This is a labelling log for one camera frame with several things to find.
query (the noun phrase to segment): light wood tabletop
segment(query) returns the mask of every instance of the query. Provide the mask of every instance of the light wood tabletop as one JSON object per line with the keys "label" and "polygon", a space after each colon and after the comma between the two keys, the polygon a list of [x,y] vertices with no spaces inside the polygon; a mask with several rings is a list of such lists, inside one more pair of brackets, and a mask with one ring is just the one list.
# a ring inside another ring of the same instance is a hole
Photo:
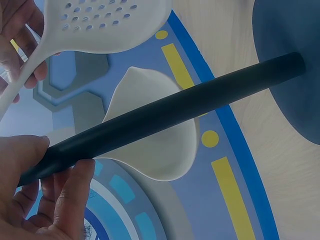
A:
{"label": "light wood tabletop", "polygon": [[[215,77],[258,63],[254,0],[173,0]],[[264,184],[282,240],[320,236],[320,146],[286,120],[269,90],[231,105]]]}

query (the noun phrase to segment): black rod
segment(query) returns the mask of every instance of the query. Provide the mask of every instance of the black rod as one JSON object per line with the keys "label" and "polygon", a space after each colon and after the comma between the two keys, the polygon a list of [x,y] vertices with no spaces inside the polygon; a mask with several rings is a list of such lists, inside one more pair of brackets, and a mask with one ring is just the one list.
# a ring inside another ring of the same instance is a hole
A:
{"label": "black rod", "polygon": [[78,160],[110,152],[305,72],[302,56],[293,52],[137,108],[49,147],[41,162],[21,176],[18,187],[61,172]]}

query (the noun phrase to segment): yellow rectangle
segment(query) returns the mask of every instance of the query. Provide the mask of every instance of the yellow rectangle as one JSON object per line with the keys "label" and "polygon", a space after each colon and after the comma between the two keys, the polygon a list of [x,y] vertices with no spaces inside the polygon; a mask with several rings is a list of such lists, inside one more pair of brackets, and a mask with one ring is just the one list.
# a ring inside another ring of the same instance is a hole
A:
{"label": "yellow rectangle", "polygon": [[12,46],[14,47],[14,49],[18,52],[19,47],[18,47],[18,45],[16,44],[15,40],[12,39],[12,40],[10,41],[10,43],[12,44]]}
{"label": "yellow rectangle", "polygon": [[176,82],[183,88],[188,89],[195,85],[184,61],[173,43],[163,46],[163,54],[168,62]]}
{"label": "yellow rectangle", "polygon": [[256,240],[250,218],[228,158],[211,163],[238,240]]}

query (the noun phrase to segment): slotted spoon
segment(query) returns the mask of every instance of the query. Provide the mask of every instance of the slotted spoon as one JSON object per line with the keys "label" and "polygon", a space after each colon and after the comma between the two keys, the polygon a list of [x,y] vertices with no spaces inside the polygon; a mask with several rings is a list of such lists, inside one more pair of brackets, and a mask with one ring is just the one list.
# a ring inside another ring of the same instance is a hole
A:
{"label": "slotted spoon", "polygon": [[42,39],[0,97],[0,120],[36,67],[63,51],[111,54],[148,40],[168,19],[172,0],[45,0]]}

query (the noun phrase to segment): white ladle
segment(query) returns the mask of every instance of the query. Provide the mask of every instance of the white ladle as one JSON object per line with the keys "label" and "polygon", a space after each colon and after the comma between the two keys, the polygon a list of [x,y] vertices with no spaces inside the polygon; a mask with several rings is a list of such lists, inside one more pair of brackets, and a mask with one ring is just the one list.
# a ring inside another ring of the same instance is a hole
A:
{"label": "white ladle", "polygon": [[[175,82],[158,71],[130,67],[116,87],[103,122],[179,91]],[[185,175],[191,168],[198,140],[196,122],[191,119],[97,159],[117,160],[151,179],[172,181]]]}
{"label": "white ladle", "polygon": [[29,76],[63,51],[111,54],[148,40],[168,19],[172,0],[45,0],[44,33],[18,79],[0,97],[0,120]]}

